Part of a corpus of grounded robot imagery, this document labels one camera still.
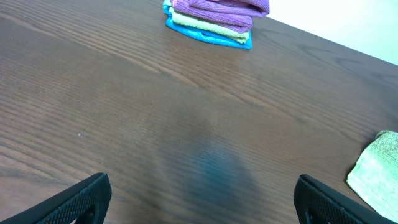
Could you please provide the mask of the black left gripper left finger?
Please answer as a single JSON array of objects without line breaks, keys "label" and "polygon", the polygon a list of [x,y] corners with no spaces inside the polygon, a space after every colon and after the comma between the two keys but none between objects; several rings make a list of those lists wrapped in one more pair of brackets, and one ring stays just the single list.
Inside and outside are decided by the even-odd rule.
[{"label": "black left gripper left finger", "polygon": [[103,224],[112,196],[108,175],[97,173],[2,224]]}]

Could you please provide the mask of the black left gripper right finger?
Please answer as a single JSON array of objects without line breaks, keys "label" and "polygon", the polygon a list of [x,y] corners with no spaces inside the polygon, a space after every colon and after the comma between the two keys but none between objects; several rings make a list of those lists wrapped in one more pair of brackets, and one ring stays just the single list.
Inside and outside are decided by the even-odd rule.
[{"label": "black left gripper right finger", "polygon": [[307,174],[296,183],[294,205],[300,224],[396,224]]}]

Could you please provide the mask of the green microfiber cloth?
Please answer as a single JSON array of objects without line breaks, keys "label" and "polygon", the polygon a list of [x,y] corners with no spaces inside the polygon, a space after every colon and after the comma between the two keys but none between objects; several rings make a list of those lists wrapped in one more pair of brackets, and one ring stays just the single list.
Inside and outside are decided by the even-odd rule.
[{"label": "green microfiber cloth", "polygon": [[397,222],[397,133],[379,132],[359,156],[346,183],[378,214]]}]

